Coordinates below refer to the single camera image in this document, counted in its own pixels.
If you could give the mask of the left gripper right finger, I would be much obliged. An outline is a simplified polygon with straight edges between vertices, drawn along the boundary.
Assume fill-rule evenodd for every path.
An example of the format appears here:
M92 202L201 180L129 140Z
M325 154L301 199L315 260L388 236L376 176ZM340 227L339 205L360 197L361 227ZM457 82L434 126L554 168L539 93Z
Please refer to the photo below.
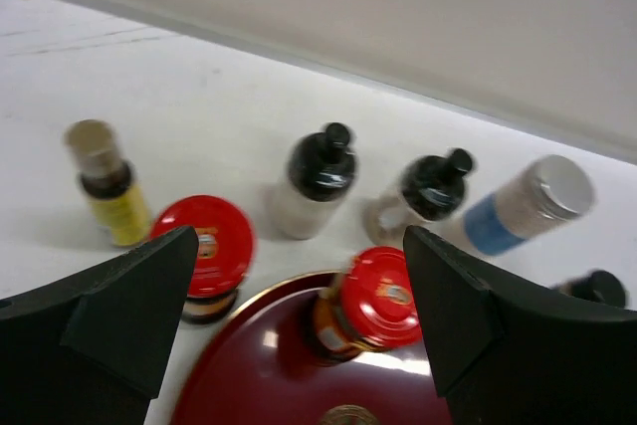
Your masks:
M632 424L636 315L537 285L411 226L403 251L456 424Z

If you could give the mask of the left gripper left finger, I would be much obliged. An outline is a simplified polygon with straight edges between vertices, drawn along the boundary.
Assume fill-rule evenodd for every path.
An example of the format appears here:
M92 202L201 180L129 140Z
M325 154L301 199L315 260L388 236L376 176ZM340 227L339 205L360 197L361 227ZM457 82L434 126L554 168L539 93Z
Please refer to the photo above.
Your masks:
M1 302L4 424L141 424L158 397L198 238L178 227Z

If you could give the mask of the black cap pepper jar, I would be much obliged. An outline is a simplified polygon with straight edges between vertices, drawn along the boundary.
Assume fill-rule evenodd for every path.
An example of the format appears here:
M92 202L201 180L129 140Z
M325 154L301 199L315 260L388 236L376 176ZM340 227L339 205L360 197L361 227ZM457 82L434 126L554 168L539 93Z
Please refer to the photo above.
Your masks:
M628 305L629 295L623 283L612 273L593 270L552 287L564 295L620 309Z

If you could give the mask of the red lid sauce jar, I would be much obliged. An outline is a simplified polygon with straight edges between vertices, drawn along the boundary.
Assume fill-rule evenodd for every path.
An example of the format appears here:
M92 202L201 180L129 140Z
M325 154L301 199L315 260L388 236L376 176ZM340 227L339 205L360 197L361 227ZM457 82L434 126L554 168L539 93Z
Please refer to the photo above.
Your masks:
M350 361L422 338L404 253L377 246L318 291L308 312L308 342L327 363Z
M218 321L239 299L249 272L256 251L252 223L226 199L194 195L168 206L155 219L149 237L181 226L193 227L199 243L182 320L192 324Z

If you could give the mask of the yellow label small bottle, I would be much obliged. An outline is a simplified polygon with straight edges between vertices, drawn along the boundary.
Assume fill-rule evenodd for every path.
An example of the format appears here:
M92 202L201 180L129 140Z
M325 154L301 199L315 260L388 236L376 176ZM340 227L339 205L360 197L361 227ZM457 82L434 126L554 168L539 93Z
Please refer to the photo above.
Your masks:
M67 129L64 142L78 168L79 186L110 241L120 248L142 243L150 231L150 210L110 125L78 121Z

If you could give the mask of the blue label silver lid jar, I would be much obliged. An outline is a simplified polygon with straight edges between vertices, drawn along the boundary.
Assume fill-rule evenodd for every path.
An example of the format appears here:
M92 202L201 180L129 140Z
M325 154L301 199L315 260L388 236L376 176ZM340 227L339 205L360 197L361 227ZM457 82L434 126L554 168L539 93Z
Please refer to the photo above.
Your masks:
M581 218L594 203L589 176L570 159L547 155L449 220L441 235L473 256L496 257Z

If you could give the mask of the black cap brown spice bottle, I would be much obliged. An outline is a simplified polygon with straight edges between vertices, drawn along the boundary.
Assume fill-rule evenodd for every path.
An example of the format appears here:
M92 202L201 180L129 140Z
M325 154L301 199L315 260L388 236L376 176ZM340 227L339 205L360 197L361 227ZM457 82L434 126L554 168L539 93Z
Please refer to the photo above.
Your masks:
M364 216L369 239L378 246L400 249L409 226L449 218L465 200L466 176L473 169L474 158L463 148L411 161L369 203Z

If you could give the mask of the black cap white salt bottle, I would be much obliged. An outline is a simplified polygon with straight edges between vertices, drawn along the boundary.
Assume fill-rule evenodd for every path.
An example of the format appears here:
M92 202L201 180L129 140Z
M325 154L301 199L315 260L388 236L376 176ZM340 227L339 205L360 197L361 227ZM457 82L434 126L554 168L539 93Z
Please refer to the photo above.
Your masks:
M357 178L353 133L341 122L302 137L275 186L270 216L286 236L316 236L344 201Z

